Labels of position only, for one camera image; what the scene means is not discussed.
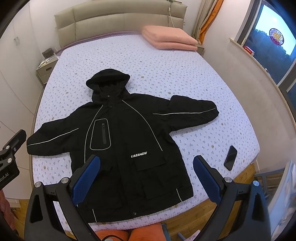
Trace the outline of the window with round sticker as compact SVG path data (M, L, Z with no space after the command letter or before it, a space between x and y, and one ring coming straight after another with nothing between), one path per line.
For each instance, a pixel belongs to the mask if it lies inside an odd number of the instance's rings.
M295 34L267 1L251 1L237 43L279 84L295 62Z

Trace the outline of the white wardrobe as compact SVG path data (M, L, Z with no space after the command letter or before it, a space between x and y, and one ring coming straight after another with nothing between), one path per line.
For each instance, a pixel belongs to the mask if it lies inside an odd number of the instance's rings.
M26 4L1 37L1 146L21 129L31 134L43 88L36 76L42 59Z

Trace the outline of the orange curtain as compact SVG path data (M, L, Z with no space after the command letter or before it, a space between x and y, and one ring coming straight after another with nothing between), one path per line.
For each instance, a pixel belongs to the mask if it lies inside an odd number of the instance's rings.
M202 0L196 21L192 30L192 37L199 44L203 44L205 35L217 17L224 0Z

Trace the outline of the beige padded headboard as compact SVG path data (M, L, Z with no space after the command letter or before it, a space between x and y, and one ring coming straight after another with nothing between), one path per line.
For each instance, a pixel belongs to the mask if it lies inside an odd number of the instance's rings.
M170 1L87 1L55 15L61 48L146 25L183 28L187 6Z

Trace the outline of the black smartphone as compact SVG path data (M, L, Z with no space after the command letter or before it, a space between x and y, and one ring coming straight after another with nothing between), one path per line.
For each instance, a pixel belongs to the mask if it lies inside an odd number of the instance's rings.
M224 167L228 170L231 171L234 165L234 162L237 157L237 150L234 146L230 146L228 154L226 156L225 162L224 162Z

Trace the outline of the black hooded jacket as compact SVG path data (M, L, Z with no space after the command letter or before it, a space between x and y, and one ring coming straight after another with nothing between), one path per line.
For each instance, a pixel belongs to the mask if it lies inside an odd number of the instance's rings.
M193 197L171 132L217 118L214 102L174 95L164 99L126 90L130 76L105 69L87 80L92 100L68 117L44 123L27 140L33 156L69 153L73 171L92 155L101 165L78 209L88 222L153 214Z

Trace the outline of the beige nightstand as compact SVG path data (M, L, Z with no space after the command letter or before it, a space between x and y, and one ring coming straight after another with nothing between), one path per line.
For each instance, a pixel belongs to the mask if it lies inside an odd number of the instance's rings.
M41 84L45 85L48 82L57 61L58 57L53 55L39 64L38 68L36 69L36 76Z

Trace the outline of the folded pink blanket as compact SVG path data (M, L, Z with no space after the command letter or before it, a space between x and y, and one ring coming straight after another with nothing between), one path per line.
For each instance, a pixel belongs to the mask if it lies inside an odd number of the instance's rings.
M144 26L142 36L159 50L197 51L198 41L180 28Z

